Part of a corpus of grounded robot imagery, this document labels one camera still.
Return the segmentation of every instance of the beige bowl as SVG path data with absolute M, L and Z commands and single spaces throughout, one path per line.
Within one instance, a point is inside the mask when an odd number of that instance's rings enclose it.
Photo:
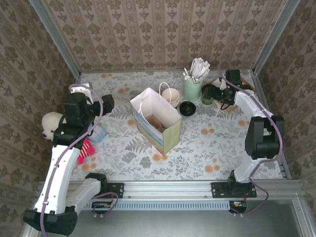
M 179 100 L 176 101 L 176 102 L 171 103 L 171 106 L 176 108 L 178 106 L 178 104 L 179 104 Z
M 174 103 L 174 102 L 177 102 L 177 101 L 179 103 L 180 93 L 174 88 L 170 88 L 170 89 L 164 90 L 161 95 L 168 102 L 170 101 L 170 95 L 171 95 L 171 103 Z

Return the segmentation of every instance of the cable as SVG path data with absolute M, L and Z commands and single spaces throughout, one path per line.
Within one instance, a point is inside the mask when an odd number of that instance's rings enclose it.
M 225 109 L 227 109 L 227 108 L 230 106 L 230 105 L 227 105 L 225 108 L 223 108 L 224 104 L 225 104 L 225 103 L 222 104 L 222 106 L 221 106 L 221 108 L 220 108 L 221 110 L 225 110 Z
M 90 100 L 90 98 L 89 98 L 88 96 L 86 96 L 85 98 L 87 99 L 87 101 L 90 102 L 90 105 L 91 105 L 91 107 L 92 107 L 92 106 L 93 106 L 93 103 L 92 103 L 92 101 Z M 88 137 L 91 137 L 91 136 L 92 136 L 93 131 L 94 131 L 94 130 L 91 131 L 91 133 L 88 135 Z
M 278 137 L 278 140 L 279 140 L 279 151 L 278 151 L 278 154 L 273 158 L 273 159 L 270 159 L 270 160 L 262 160 L 260 161 L 256 166 L 255 168 L 252 170 L 252 172 L 250 173 L 250 176 L 249 176 L 249 179 L 250 179 L 250 182 L 257 188 L 261 189 L 262 191 L 264 191 L 267 196 L 266 198 L 262 201 L 262 203 L 260 203 L 258 206 L 256 206 L 254 209 L 250 210 L 250 211 L 247 211 L 245 213 L 243 213 L 243 215 L 245 214 L 250 214 L 251 212 L 257 210 L 260 206 L 262 206 L 263 204 L 265 204 L 267 201 L 268 201 L 268 198 L 269 198 L 269 193 L 267 190 L 265 190 L 264 188 L 260 187 L 259 185 L 257 185 L 253 180 L 252 180 L 252 176 L 254 175 L 254 173 L 258 170 L 258 168 L 260 167 L 261 164 L 263 163 L 268 163 L 268 162 L 274 162 L 276 160 L 279 159 L 279 157 L 281 156 L 282 154 L 282 151 L 283 151 L 283 139 L 282 139 L 282 135 L 281 135 L 281 132 L 280 130 L 278 129 L 276 123 L 272 120 L 272 118 L 270 118 L 270 116 L 268 115 L 268 113 L 265 111 L 265 108 L 257 101 L 257 99 L 250 93 L 248 93 L 247 91 L 245 91 L 244 89 L 241 89 L 239 88 L 238 86 L 230 83 L 226 77 L 224 76 L 224 74 L 222 74 L 222 79 L 230 86 L 236 88 L 237 90 L 240 90 L 241 92 L 243 92 L 244 94 L 248 95 L 254 102 L 255 104 L 260 108 L 261 112 L 267 117 L 267 119 L 269 120 L 269 122 L 271 123 L 271 125 L 273 126 L 273 128 L 275 129 L 276 131 L 276 134 L 277 134 L 277 137 Z
M 91 91 L 98 99 L 99 103 L 100 103 L 100 115 L 99 115 L 99 118 L 97 120 L 97 122 L 90 128 L 88 129 L 87 132 L 85 132 L 83 135 L 81 135 L 79 138 L 77 138 L 72 144 L 70 144 L 62 153 L 61 155 L 58 157 L 55 165 L 54 165 L 54 168 L 53 168 L 53 171 L 51 173 L 51 176 L 48 180 L 48 184 L 47 184 L 47 189 L 46 189 L 46 193 L 45 193 L 45 196 L 44 196 L 44 201 L 43 201 L 43 206 L 42 206 L 42 209 L 41 209 L 41 213 L 40 213 L 40 218 L 39 218 L 39 223 L 40 223 L 40 229 L 42 231 L 42 234 L 44 237 L 48 237 L 47 236 L 47 233 L 45 231 L 45 227 L 44 227 L 44 213 L 45 213 L 45 209 L 46 209 L 46 206 L 47 206 L 47 200 L 48 200 L 48 195 L 49 195 L 49 191 L 50 191 L 50 187 L 51 187 L 51 184 L 53 182 L 53 179 L 54 179 L 54 175 L 56 173 L 56 169 L 58 167 L 58 164 L 59 162 L 61 161 L 61 159 L 63 158 L 63 156 L 65 155 L 65 153 L 67 151 L 69 151 L 77 142 L 79 142 L 81 139 L 83 139 L 85 136 L 87 136 L 100 122 L 101 120 L 101 117 L 102 117 L 102 114 L 103 114 L 103 103 L 102 103 L 102 100 L 101 98 L 99 97 L 99 95 L 93 90 L 91 89 L 90 87 L 86 86 L 86 85 L 82 85 L 82 84 L 71 84 L 69 86 L 69 90 L 71 91 L 71 88 L 72 87 L 77 87 L 77 86 L 80 86 L 80 87 L 83 87 L 85 89 L 88 89 L 89 91 Z
M 112 210 L 116 207 L 116 205 L 117 205 L 117 203 L 118 203 L 118 201 L 119 201 L 119 196 L 118 196 L 116 193 L 114 193 L 114 192 L 108 192 L 108 193 L 100 194 L 100 195 L 98 195 L 98 196 L 94 196 L 94 197 L 93 197 L 93 198 L 101 198 L 101 197 L 106 196 L 106 195 L 109 195 L 109 194 L 114 195 L 115 198 L 116 198 L 116 200 L 115 200 L 114 205 L 111 206 L 110 209 L 109 209 L 106 213 L 103 214 L 103 216 L 108 215 L 108 214 L 110 213 L 110 211 L 112 211 Z M 93 207 L 92 212 L 93 212 L 94 215 L 96 215 L 96 213 L 95 213 L 95 208 L 96 208 L 97 206 L 98 206 L 98 205 L 95 205 L 95 206 Z

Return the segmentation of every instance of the patterned wallpaper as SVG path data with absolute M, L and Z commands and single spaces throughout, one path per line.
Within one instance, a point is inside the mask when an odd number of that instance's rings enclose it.
M 0 236 L 18 236 L 22 213 L 50 161 L 41 117 L 62 111 L 73 76 L 27 0 L 0 1 Z
M 316 221 L 316 1 L 301 0 L 259 74 L 285 119 L 285 153 Z
M 81 71 L 250 68 L 286 0 L 43 0 Z

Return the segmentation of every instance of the green utensil holder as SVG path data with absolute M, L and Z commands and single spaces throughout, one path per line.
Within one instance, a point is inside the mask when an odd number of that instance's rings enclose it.
M 184 80 L 183 97 L 190 102 L 197 101 L 201 97 L 202 84 L 202 81 L 198 84 L 191 84 Z

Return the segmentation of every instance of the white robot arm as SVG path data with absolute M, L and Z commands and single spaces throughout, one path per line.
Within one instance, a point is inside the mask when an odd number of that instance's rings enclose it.
M 248 90 L 248 93 L 254 95 L 254 92 Z M 265 114 L 258 107 L 258 105 L 245 93 L 238 91 L 235 94 L 235 104 L 240 107 L 241 111 L 247 116 L 248 120 L 251 120 L 253 117 L 266 118 Z M 273 114 L 265 109 L 269 116 L 273 116 Z M 238 166 L 234 171 L 234 175 L 236 181 L 239 183 L 249 183 L 250 182 L 250 174 L 253 169 L 257 166 L 257 164 L 263 160 L 267 160 L 266 157 L 252 159 L 251 157 L 247 157 L 242 161 L 242 163 Z
M 112 111 L 114 101 L 111 95 L 103 96 L 102 100 L 102 115 L 105 115 Z M 60 121 L 65 119 L 66 123 L 59 122 L 54 132 L 51 163 L 43 190 L 34 209 L 24 212 L 24 222 L 36 230 L 41 231 L 40 215 L 44 207 L 43 225 L 46 232 L 70 235 L 76 226 L 79 213 L 88 201 L 97 194 L 106 193 L 106 176 L 90 173 L 83 184 L 66 198 L 71 173 L 76 165 L 84 138 L 67 150 L 56 166 L 56 161 L 61 154 L 69 145 L 83 136 L 93 124 L 95 117 L 100 115 L 100 106 L 99 102 L 92 102 L 90 90 L 83 86 L 72 87 L 71 95 L 65 102 L 65 115 L 60 119 Z M 49 190 L 49 195 L 45 199 L 47 190 Z
M 247 193 L 249 197 L 256 196 L 255 187 L 251 183 L 251 179 L 259 165 L 263 161 L 273 159 L 280 149 L 280 140 L 278 132 L 283 138 L 284 134 L 284 119 L 281 116 L 274 116 L 254 96 L 254 92 L 249 85 L 244 85 L 240 79 L 239 70 L 226 71 L 226 83 L 223 79 L 219 79 L 215 85 L 206 85 L 213 98 L 226 104 L 226 109 L 231 105 L 238 105 L 243 113 L 250 121 L 249 128 L 245 139 L 245 150 L 249 157 L 246 157 L 242 163 L 231 172 L 227 183 L 212 183 L 213 197 L 227 198 L 236 197 L 242 198 Z

